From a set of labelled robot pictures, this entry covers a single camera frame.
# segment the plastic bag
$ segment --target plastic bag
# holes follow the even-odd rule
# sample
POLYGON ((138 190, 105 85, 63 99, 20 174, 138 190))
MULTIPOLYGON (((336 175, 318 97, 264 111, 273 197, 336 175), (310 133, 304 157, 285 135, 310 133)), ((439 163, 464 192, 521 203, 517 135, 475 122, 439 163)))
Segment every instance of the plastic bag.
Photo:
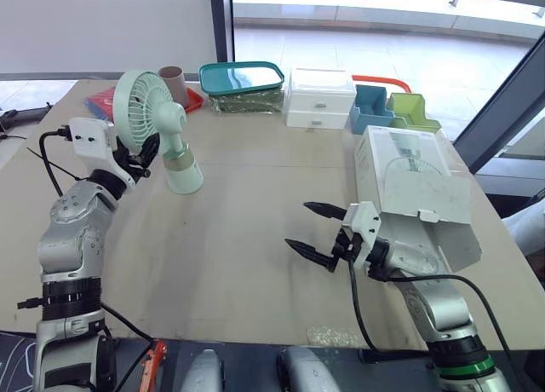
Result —
POLYGON ((98 118, 113 122, 113 92, 115 87, 92 95, 85 100, 85 105, 98 118))
POLYGON ((282 112, 284 91, 282 88, 260 89, 240 94, 209 95, 210 108, 214 112, 282 112))

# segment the white box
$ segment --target white box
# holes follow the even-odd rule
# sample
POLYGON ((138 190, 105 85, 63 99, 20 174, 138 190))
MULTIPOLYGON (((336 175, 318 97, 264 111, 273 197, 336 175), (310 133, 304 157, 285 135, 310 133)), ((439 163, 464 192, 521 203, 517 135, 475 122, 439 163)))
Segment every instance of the white box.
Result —
POLYGON ((470 182, 450 173, 435 134, 367 126, 354 157, 358 200, 375 205, 381 237, 441 254, 452 271, 480 260, 470 182))
POLYGON ((286 125, 342 130, 355 97, 346 71, 293 68, 284 103, 286 125))

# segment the red handle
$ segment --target red handle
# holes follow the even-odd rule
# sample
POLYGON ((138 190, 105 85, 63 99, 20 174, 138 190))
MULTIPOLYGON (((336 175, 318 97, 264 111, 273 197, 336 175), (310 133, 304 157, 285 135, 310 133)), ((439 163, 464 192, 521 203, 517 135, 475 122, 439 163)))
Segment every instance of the red handle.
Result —
POLYGON ((400 79, 395 78, 384 78, 384 77, 371 77, 368 75, 352 75, 354 81, 367 81, 370 83, 384 83, 384 84, 393 84, 397 85, 400 88, 403 88, 405 92, 412 94, 410 86, 407 83, 404 83, 400 79))

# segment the white drawer organizer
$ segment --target white drawer organizer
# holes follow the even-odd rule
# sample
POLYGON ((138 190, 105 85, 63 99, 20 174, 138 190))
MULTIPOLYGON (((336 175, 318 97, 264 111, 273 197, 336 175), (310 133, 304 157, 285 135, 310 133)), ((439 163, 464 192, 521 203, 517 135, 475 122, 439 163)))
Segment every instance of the white drawer organizer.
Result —
POLYGON ((355 97, 346 71, 292 68, 284 103, 286 125, 342 130, 355 97))

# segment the green ring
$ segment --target green ring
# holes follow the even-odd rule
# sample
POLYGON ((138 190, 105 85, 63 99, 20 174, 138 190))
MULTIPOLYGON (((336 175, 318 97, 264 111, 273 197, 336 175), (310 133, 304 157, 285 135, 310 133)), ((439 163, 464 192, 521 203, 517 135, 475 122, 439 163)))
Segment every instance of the green ring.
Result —
POLYGON ((440 375, 461 376, 461 375, 471 375, 474 373, 484 372, 493 367, 494 367, 494 360, 488 355, 488 358, 486 358, 485 360, 482 360, 481 362, 477 362, 476 364, 465 365, 465 366, 454 366, 452 368, 438 367, 437 369, 440 375))

